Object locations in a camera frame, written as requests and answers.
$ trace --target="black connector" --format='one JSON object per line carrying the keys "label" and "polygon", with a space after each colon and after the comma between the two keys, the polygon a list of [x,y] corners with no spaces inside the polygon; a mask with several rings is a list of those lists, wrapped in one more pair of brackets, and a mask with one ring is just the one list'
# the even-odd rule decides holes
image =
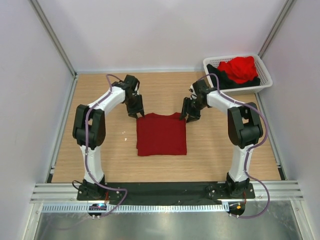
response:
{"label": "black connector", "polygon": [[[80,146],[86,144],[86,115],[89,109],[89,106],[80,104],[75,112],[72,136]],[[106,137],[105,112],[101,109],[93,109],[88,120],[91,119],[92,124],[89,124],[88,128],[88,145],[94,150],[104,142]]]}
{"label": "black connector", "polygon": [[[248,105],[257,108],[253,102]],[[227,110],[228,136],[233,145],[244,149],[245,146],[255,145],[264,134],[260,116],[254,110],[246,106],[231,107]]]}

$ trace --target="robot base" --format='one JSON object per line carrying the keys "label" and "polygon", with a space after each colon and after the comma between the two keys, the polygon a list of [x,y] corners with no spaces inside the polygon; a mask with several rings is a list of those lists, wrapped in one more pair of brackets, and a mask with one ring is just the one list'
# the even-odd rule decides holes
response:
{"label": "robot base", "polygon": [[254,192],[254,188],[251,183],[249,183],[250,179],[247,178],[244,181],[233,181],[230,177],[229,173],[226,174],[225,187],[227,192],[230,194],[231,198],[241,198],[244,193],[248,196],[248,192]]}
{"label": "robot base", "polygon": [[[103,176],[100,184],[105,185],[105,176]],[[106,192],[106,189],[99,187],[95,183],[87,182],[84,179],[79,186],[76,199],[79,201],[104,200],[106,198]]]}

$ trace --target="white cable tray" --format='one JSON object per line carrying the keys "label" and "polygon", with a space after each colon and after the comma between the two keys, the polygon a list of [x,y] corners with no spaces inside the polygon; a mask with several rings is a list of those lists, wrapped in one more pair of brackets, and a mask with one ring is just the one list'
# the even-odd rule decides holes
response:
{"label": "white cable tray", "polygon": [[[46,203],[43,205],[42,213],[103,213],[108,212],[114,205],[106,205],[106,210],[89,210],[93,203]],[[192,213],[192,212],[228,212],[228,202],[218,205],[198,206],[137,206],[120,205],[114,213]]]}

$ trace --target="folded shirt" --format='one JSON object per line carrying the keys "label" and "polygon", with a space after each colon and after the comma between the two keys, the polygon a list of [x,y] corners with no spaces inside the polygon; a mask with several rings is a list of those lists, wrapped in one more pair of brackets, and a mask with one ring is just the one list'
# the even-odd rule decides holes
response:
{"label": "folded shirt", "polygon": [[186,155],[186,120],[180,113],[172,115],[146,114],[136,120],[138,156]]}

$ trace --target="white wall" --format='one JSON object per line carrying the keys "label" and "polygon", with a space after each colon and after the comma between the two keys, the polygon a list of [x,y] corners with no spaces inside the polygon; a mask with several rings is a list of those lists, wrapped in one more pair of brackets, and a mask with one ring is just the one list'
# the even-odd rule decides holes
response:
{"label": "white wall", "polygon": [[198,70],[258,53],[285,0],[39,0],[77,71]]}
{"label": "white wall", "polygon": [[21,239],[43,183],[71,74],[27,0],[0,2],[0,239]]}
{"label": "white wall", "polygon": [[318,0],[294,5],[263,58],[273,86],[261,97],[285,173],[298,180],[320,236],[319,11]]}

